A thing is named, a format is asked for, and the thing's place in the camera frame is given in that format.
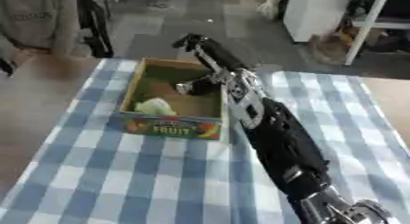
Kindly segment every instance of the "gray sweatshirt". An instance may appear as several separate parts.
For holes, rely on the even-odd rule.
[[[18,48],[68,55],[79,29],[77,0],[0,0],[0,58]]]

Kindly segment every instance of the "white furniture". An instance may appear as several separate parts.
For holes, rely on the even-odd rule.
[[[370,30],[373,27],[377,28],[390,28],[390,29],[410,29],[410,22],[406,20],[381,20],[376,22],[376,19],[380,15],[387,0],[376,0],[372,6],[372,10],[364,20],[357,20],[353,22],[353,25],[361,27],[361,30],[357,37],[354,39],[351,49],[346,57],[345,65],[349,66],[356,58],[364,40],[367,38]]]
[[[284,23],[295,42],[325,36],[339,25],[350,0],[289,0]]]

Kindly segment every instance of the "white bag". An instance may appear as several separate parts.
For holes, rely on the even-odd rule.
[[[257,12],[268,20],[274,20],[279,9],[277,0],[267,0],[265,3],[258,6]]]

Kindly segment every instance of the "box label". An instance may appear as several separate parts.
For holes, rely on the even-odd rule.
[[[161,135],[166,137],[219,139],[220,125],[211,122],[184,122],[179,118],[128,119],[125,121],[129,133]]]

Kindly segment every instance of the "white object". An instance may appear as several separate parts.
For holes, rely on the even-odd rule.
[[[289,0],[284,23],[295,42],[326,36],[337,28],[350,0]]]
[[[277,0],[267,0],[263,4],[259,5],[256,9],[257,12],[261,13],[263,17],[268,20],[274,20],[278,10]]]
[[[177,115],[177,113],[172,110],[171,106],[161,98],[154,98],[143,103],[137,103],[135,111],[144,114]]]
[[[370,30],[378,26],[379,28],[395,28],[395,29],[407,29],[407,27],[410,26],[408,23],[383,23],[383,24],[377,24],[376,19],[380,15],[380,12],[382,11],[384,5],[386,4],[387,0],[376,0],[372,6],[372,10],[370,11],[369,15],[366,16],[366,19],[364,20],[364,23],[362,24],[361,30],[359,31],[359,34],[357,37],[354,39],[353,44],[351,45],[351,49],[349,50],[349,53],[346,57],[346,62],[345,65],[349,66],[353,63],[354,59],[356,58],[357,54],[359,53],[359,50],[361,49],[361,46],[363,45],[364,40],[367,38],[369,35]]]

